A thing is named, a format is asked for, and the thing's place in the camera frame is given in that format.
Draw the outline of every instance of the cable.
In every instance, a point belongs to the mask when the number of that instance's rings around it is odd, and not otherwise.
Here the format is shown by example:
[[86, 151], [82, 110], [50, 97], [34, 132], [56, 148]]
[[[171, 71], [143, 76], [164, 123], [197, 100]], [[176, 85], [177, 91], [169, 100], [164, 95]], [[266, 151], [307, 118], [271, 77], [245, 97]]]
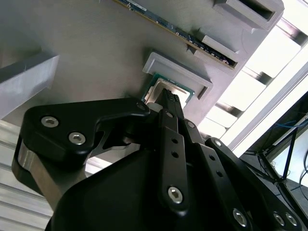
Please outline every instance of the cable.
[[287, 124], [292, 124], [292, 123], [294, 123], [294, 122], [296, 122], [296, 120], [292, 120], [292, 121], [289, 121], [289, 122], [286, 122], [286, 123], [283, 123], [282, 125], [287, 125]]
[[291, 189], [290, 192], [291, 192], [291, 191], [294, 191], [294, 190], [296, 190], [296, 189], [299, 189], [299, 188], [300, 188], [300, 186], [297, 186], [297, 187]]
[[277, 124], [277, 126], [283, 127], [283, 128], [300, 128], [300, 127], [306, 125], [307, 123], [308, 123], [308, 120], [306, 119], [305, 121], [303, 121], [303, 123], [301, 123], [300, 125], [297, 125], [297, 126], [289, 126], [289, 125], [285, 125], [285, 124]]
[[308, 201], [308, 198], [306, 197], [306, 195], [303, 193], [303, 190], [302, 190], [302, 180], [303, 180], [304, 176], [308, 173], [307, 166], [306, 166], [307, 156], [308, 156], [308, 151], [306, 152], [305, 157], [304, 157], [305, 173], [301, 176], [301, 178], [299, 180], [299, 189], [300, 189], [301, 193], [303, 194], [303, 196], [305, 197], [305, 199]]
[[302, 177], [300, 178], [299, 180], [299, 189], [301, 191], [301, 193], [303, 194], [303, 196], [305, 197], [305, 199], [308, 201], [308, 198], [305, 196], [305, 194], [303, 193], [303, 190], [302, 190], [302, 179], [304, 178], [304, 176], [307, 174], [307, 172], [305, 172]]
[[264, 171], [268, 174], [268, 172], [265, 170], [265, 168], [263, 167], [263, 165], [261, 164], [261, 160], [260, 160], [260, 157], [258, 156], [258, 161], [259, 161], [259, 164], [260, 164], [260, 170], [262, 171], [262, 169], [264, 169]]

